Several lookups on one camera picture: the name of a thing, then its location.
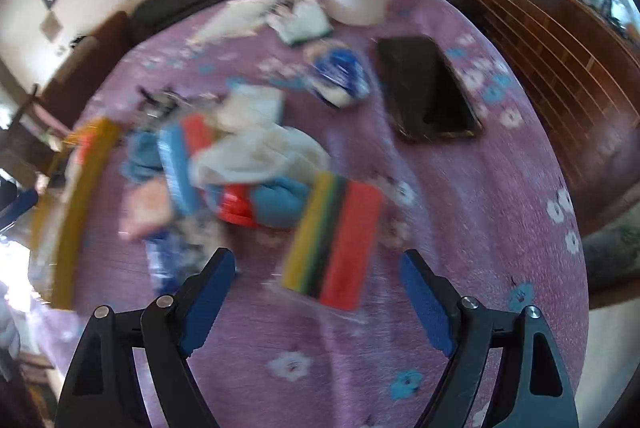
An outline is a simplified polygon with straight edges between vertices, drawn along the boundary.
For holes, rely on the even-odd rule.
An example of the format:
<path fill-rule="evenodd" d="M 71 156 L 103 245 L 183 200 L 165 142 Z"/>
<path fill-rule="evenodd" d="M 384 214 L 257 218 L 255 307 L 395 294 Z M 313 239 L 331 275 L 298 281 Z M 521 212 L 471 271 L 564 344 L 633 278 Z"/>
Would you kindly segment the blue floral tissue pack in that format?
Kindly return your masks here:
<path fill-rule="evenodd" d="M 201 272 L 219 247 L 230 244 L 226 226 L 211 214 L 176 220 L 143 240 L 152 289 L 175 294 L 193 274 Z"/>

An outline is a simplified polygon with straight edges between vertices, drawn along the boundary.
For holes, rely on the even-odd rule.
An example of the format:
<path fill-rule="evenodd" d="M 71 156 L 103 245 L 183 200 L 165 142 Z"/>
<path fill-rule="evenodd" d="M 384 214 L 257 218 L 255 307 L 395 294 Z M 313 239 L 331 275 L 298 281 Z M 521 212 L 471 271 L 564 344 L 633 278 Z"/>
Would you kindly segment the pink tissue pack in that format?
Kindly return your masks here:
<path fill-rule="evenodd" d="M 165 228 L 174 219 L 174 207 L 164 176 L 130 187 L 122 198 L 118 233 L 136 241 Z"/>

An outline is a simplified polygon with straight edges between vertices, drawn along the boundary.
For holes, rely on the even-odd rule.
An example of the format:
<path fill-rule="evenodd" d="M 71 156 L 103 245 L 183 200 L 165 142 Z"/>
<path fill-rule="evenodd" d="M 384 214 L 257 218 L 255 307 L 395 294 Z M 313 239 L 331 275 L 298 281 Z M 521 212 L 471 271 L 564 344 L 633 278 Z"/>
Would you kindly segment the small blue cloth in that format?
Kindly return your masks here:
<path fill-rule="evenodd" d="M 157 136 L 150 131 L 135 131 L 127 140 L 127 155 L 120 172 L 128 181 L 141 185 L 163 173 Z"/>

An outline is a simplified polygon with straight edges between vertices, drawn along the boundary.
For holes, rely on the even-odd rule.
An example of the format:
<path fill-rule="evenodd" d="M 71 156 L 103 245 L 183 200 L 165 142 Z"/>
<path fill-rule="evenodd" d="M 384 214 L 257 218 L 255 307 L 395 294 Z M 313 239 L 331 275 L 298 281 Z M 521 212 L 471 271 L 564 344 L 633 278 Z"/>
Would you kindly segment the yellow red sponge pack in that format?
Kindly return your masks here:
<path fill-rule="evenodd" d="M 373 185 L 321 173 L 283 260 L 282 289 L 323 307 L 355 312 L 384 203 Z"/>

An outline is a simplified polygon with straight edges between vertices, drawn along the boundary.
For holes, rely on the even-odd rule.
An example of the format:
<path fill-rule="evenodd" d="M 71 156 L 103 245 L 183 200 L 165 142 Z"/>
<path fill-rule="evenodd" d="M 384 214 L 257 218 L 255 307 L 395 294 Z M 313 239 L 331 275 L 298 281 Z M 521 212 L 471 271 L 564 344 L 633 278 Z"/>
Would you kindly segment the blue cloth with red bag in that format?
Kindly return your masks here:
<path fill-rule="evenodd" d="M 302 217 L 309 185 L 278 177 L 256 185 L 206 185 L 207 206 L 222 221 L 247 228 L 288 230 Z"/>

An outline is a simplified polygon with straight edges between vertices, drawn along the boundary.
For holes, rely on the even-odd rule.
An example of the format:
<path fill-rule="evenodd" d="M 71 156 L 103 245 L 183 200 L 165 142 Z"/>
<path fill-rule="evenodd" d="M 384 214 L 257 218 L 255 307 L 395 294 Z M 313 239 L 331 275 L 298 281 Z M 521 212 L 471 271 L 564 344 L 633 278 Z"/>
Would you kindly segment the blue red sponge pack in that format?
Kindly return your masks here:
<path fill-rule="evenodd" d="M 202 207 L 200 190 L 190 180 L 190 161 L 215 141 L 205 115 L 193 112 L 173 119 L 157 133 L 158 152 L 167 188 L 178 213 L 188 217 Z"/>

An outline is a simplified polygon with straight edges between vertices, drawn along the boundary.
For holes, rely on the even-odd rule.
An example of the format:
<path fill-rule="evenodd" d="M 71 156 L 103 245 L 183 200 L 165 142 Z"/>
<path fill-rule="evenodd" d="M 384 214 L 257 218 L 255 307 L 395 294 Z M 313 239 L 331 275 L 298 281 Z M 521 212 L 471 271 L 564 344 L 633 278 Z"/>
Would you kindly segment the white towel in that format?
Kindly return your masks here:
<path fill-rule="evenodd" d="M 224 137 L 196 153 L 189 163 L 192 185 L 258 185 L 288 178 L 313 185 L 331 158 L 301 130 L 270 125 Z"/>

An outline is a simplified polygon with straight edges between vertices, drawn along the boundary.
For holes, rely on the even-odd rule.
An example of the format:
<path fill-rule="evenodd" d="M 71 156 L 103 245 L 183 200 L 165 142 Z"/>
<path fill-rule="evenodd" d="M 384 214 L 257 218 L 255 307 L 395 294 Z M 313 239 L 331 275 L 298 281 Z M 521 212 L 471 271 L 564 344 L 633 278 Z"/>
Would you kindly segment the white tissue pack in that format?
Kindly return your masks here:
<path fill-rule="evenodd" d="M 282 90 L 242 84 L 231 89 L 217 107 L 218 127 L 226 133 L 262 129 L 281 121 L 285 94 Z"/>

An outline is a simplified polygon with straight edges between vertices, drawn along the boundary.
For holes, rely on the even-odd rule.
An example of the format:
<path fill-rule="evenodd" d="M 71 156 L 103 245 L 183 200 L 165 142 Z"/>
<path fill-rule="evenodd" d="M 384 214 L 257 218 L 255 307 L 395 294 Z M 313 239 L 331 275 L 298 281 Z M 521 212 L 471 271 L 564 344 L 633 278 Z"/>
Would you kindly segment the yellow edged cardboard tray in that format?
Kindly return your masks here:
<path fill-rule="evenodd" d="M 101 116 L 72 131 L 62 141 L 46 173 L 32 215 L 29 283 L 53 309 L 73 308 L 74 278 L 93 192 L 120 126 Z"/>

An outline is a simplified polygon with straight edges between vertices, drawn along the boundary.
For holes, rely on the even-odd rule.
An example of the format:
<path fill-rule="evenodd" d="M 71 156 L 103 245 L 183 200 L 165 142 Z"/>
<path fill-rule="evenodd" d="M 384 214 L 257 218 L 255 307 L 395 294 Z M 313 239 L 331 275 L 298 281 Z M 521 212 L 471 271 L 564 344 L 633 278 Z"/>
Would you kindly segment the black smartphone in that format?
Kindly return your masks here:
<path fill-rule="evenodd" d="M 483 131 L 459 76 L 431 37 L 380 38 L 375 55 L 386 111 L 401 138 L 439 142 Z"/>

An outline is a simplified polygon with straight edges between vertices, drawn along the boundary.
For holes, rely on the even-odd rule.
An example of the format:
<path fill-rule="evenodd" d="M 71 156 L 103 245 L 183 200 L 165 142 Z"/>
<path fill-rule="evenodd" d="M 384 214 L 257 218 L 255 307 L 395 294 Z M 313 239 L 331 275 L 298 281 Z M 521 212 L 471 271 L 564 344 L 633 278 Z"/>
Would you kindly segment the purple floral tablecloth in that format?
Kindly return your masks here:
<path fill-rule="evenodd" d="M 211 16 L 194 14 L 130 50 L 82 116 L 131 122 L 138 87 L 184 96 L 277 87 L 285 93 L 284 124 L 316 139 L 338 174 L 372 183 L 386 197 L 359 323 L 270 287 L 286 234 L 229 232 L 239 278 L 190 361 L 221 426 L 413 426 L 446 359 L 428 343 L 399 282 L 408 248 L 488 307 L 537 305 L 578 382 L 588 298 L 570 196 L 523 88 L 463 14 L 446 0 L 390 0 L 382 25 L 335 30 L 366 59 L 380 37 L 424 34 L 439 44 L 484 125 L 474 139 L 439 143 L 401 140 L 378 90 L 351 109 L 328 107 L 303 84 L 303 51 L 270 30 L 191 45 Z"/>

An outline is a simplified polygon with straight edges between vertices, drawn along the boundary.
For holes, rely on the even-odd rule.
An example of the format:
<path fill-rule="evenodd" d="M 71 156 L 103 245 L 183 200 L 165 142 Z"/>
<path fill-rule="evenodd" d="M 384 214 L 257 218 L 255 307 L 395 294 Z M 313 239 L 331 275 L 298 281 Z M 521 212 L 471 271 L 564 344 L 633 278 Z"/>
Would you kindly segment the wooden sideboard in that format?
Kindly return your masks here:
<path fill-rule="evenodd" d="M 591 228 L 639 200 L 639 59 L 577 0 L 476 0 Z"/>

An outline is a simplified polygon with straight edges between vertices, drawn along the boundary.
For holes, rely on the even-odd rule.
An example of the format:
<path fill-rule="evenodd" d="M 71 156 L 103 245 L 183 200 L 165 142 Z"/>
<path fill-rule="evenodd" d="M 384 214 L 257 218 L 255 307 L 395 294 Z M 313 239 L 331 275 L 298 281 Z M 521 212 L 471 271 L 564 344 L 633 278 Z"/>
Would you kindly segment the blue white tissue bag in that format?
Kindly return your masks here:
<path fill-rule="evenodd" d="M 307 44 L 307 88 L 334 109 L 346 109 L 370 95 L 370 76 L 360 57 L 341 40 L 315 40 Z"/>

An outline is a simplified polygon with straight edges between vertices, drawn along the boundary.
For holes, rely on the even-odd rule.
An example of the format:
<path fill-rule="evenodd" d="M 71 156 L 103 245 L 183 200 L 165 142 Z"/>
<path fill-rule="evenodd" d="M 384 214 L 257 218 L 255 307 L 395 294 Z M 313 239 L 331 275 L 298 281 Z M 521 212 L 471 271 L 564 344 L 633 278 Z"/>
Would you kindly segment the white paper booklet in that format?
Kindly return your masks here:
<path fill-rule="evenodd" d="M 219 43 L 226 38 L 255 35 L 278 0 L 229 0 L 186 42 L 189 45 Z"/>

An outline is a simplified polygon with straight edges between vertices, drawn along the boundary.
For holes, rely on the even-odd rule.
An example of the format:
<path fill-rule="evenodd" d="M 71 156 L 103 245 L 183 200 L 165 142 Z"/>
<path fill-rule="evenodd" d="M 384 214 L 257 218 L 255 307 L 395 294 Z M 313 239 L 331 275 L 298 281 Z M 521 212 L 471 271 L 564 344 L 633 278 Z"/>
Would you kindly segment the white work glove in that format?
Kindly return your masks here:
<path fill-rule="evenodd" d="M 266 23 L 288 46 L 318 40 L 333 32 L 318 0 L 277 0 L 266 13 Z"/>

